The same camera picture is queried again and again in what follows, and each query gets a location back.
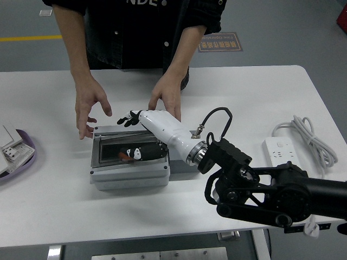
white power cord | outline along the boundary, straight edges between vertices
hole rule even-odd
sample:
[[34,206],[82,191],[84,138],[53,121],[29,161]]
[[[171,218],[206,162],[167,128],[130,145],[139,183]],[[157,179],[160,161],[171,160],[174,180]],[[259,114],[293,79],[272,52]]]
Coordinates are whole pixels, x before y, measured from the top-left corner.
[[324,170],[327,169],[327,167],[332,167],[335,163],[337,163],[336,153],[329,145],[321,141],[314,134],[313,125],[309,118],[301,119],[294,115],[294,120],[292,120],[291,122],[284,122],[275,126],[274,130],[272,131],[273,137],[275,137],[275,132],[279,128],[292,128],[296,129],[299,132],[302,139],[309,146],[318,164],[323,168],[322,178],[324,178]]

cable connector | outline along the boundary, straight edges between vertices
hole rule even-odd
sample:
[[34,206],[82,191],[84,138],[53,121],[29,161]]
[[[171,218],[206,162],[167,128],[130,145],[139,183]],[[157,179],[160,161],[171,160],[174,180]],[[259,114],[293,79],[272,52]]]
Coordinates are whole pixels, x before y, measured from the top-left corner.
[[304,234],[312,238],[318,238],[319,225],[316,223],[316,217],[314,215],[312,215],[310,221],[305,224]]
[[192,139],[200,139],[200,134],[204,128],[205,128],[205,126],[200,124],[199,127],[197,128],[195,134],[193,134],[191,136],[191,138]]

human arm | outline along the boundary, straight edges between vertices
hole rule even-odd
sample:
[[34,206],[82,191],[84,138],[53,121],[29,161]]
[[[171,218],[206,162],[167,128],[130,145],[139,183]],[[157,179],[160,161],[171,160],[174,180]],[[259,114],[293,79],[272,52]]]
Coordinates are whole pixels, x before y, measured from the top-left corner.
[[165,109],[179,121],[181,120],[181,82],[187,74],[189,63],[206,31],[203,25],[185,28],[182,32],[172,62],[155,85],[148,109],[156,109],[161,98]]
[[70,61],[70,70],[76,87],[76,126],[79,137],[93,137],[93,128],[88,122],[96,123],[95,118],[88,115],[92,106],[100,102],[108,116],[112,115],[111,105],[102,86],[94,79],[89,69],[85,27],[81,13],[53,4],[54,14],[62,34]]

power strip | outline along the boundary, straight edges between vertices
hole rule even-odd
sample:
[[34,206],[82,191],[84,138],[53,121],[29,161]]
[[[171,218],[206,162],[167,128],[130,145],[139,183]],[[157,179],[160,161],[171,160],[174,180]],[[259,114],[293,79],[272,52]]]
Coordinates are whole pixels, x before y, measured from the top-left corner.
[[[262,143],[262,147],[269,167],[276,167],[291,161],[292,164],[301,168],[299,158],[290,138],[268,137]],[[312,215],[310,220],[306,222],[303,231],[307,236],[318,238],[319,226],[315,222],[314,215]]]
[[295,152],[292,140],[287,137],[267,137],[262,143],[265,157],[269,167],[276,167],[291,161],[300,166],[299,158]]

orange object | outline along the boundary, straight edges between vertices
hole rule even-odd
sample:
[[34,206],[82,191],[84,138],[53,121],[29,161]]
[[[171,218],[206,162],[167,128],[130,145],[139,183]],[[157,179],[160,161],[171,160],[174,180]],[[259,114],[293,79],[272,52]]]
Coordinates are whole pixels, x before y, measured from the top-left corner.
[[342,10],[341,14],[337,18],[337,24],[342,28],[342,30],[347,33],[347,5]]
[[118,157],[120,158],[121,161],[134,161],[134,158],[129,157],[125,153],[118,153]]

